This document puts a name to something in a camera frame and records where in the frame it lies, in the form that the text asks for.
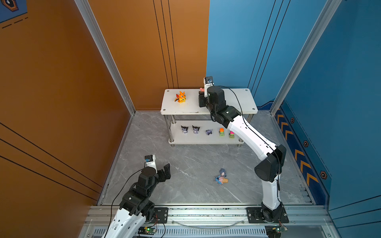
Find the green orange toy truck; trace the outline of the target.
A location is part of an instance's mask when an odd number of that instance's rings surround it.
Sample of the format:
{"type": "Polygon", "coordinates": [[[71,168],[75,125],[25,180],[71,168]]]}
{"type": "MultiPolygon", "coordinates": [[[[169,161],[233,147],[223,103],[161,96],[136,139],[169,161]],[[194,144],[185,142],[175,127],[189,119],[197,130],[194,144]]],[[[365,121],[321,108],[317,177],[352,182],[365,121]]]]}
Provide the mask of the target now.
{"type": "Polygon", "coordinates": [[[225,134],[225,133],[224,133],[224,128],[220,128],[220,129],[219,129],[219,135],[220,135],[220,136],[224,136],[224,134],[225,134]]]}

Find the purple figure toy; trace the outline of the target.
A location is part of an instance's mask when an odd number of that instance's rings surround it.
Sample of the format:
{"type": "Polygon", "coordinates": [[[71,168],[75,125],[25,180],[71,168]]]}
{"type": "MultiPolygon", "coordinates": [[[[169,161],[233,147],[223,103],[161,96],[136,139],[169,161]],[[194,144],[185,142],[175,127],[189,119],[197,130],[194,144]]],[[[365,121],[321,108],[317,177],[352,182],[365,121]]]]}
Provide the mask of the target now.
{"type": "Polygon", "coordinates": [[[208,135],[208,136],[209,136],[209,135],[212,135],[212,132],[213,132],[213,130],[206,130],[206,131],[205,131],[206,135],[208,135]]]}

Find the orange yellow duck toy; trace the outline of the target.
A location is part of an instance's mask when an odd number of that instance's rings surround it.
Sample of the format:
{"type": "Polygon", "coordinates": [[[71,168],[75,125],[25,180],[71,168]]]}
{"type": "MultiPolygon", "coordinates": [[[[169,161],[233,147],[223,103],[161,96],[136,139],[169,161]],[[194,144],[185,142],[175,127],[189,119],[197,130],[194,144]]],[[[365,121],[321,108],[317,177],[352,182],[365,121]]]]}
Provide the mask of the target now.
{"type": "Polygon", "coordinates": [[[185,92],[179,92],[179,94],[176,95],[175,102],[184,103],[186,102],[186,94],[185,92]]]}

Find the black white Kuromi figure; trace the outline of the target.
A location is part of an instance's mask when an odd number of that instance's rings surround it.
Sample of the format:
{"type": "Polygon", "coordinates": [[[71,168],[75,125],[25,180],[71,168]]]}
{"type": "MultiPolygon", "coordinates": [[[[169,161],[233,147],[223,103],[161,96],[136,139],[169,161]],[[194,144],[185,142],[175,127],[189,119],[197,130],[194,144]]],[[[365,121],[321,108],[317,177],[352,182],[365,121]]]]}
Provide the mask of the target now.
{"type": "Polygon", "coordinates": [[[181,126],[181,129],[182,129],[182,132],[183,132],[184,134],[187,134],[187,133],[188,133],[188,129],[189,129],[189,127],[181,126]]]}

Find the blue Stitch ice-cream toy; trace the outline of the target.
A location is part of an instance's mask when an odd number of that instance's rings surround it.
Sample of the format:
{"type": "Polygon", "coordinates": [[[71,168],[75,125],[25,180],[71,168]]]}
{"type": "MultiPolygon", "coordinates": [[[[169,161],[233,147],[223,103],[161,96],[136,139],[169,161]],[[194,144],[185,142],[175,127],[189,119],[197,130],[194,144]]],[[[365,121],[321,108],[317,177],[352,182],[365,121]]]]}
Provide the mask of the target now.
{"type": "Polygon", "coordinates": [[[225,184],[225,183],[228,183],[229,180],[224,176],[217,176],[217,177],[215,177],[215,181],[218,184],[225,184]]]}

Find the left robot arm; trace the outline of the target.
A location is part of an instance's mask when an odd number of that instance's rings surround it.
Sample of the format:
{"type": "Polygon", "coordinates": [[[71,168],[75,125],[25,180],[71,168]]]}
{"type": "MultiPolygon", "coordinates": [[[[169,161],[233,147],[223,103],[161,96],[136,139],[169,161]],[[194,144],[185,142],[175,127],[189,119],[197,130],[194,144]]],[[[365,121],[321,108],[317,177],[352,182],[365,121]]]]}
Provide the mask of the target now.
{"type": "Polygon", "coordinates": [[[150,197],[156,186],[170,178],[170,164],[161,170],[154,167],[141,169],[138,181],[123,196],[103,237],[132,238],[140,227],[153,218],[155,204],[150,201],[150,197]]]}

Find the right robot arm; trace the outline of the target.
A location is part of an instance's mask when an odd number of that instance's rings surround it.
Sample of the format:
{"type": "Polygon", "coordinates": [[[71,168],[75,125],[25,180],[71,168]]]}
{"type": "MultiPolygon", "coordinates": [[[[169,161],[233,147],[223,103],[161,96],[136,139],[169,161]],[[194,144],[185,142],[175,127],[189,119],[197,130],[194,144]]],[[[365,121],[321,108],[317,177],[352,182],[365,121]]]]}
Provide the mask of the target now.
{"type": "Polygon", "coordinates": [[[255,166],[255,173],[263,187],[262,219],[268,223],[280,222],[286,216],[279,196],[279,179],[287,152],[285,146],[268,140],[250,125],[240,109],[227,105],[224,90],[220,86],[209,86],[199,91],[198,103],[199,107],[208,109],[214,122],[234,132],[260,159],[261,162],[255,166]]]}

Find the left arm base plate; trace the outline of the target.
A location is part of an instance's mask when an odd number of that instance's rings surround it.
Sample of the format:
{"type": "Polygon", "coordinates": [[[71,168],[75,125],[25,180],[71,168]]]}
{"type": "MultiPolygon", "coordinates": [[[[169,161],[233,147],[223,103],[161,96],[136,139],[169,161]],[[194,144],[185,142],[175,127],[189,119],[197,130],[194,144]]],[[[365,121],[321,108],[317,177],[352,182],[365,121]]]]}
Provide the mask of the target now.
{"type": "Polygon", "coordinates": [[[168,207],[154,207],[146,213],[146,223],[166,224],[168,221],[168,207]]]}

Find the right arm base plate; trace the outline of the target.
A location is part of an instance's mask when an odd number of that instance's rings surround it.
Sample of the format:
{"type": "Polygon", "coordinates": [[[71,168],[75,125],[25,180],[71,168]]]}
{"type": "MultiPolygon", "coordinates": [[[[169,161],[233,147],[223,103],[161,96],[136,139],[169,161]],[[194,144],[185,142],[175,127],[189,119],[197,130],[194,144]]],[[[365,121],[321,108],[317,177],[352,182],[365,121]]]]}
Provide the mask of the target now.
{"type": "Polygon", "coordinates": [[[246,208],[247,218],[250,224],[256,223],[289,223],[285,208],[281,205],[275,210],[259,207],[246,208]]]}

